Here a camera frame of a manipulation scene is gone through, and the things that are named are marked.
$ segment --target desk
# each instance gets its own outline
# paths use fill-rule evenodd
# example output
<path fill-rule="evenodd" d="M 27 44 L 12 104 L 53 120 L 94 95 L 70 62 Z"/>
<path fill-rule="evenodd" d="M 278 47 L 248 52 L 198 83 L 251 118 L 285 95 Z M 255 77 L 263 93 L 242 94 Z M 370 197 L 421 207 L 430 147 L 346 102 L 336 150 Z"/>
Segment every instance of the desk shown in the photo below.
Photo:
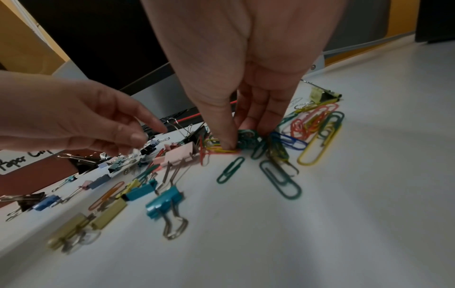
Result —
<path fill-rule="evenodd" d="M 177 177 L 189 220 L 178 239 L 147 218 L 147 195 L 95 243 L 35 252 L 2 286 L 453 287 L 454 74 L 455 42 L 410 37 L 311 74 L 343 94 L 346 119 L 319 163 L 298 167 L 300 199 L 280 196 L 251 152 L 219 185 L 237 156 L 211 156 Z M 294 97 L 308 91 L 302 83 Z"/>

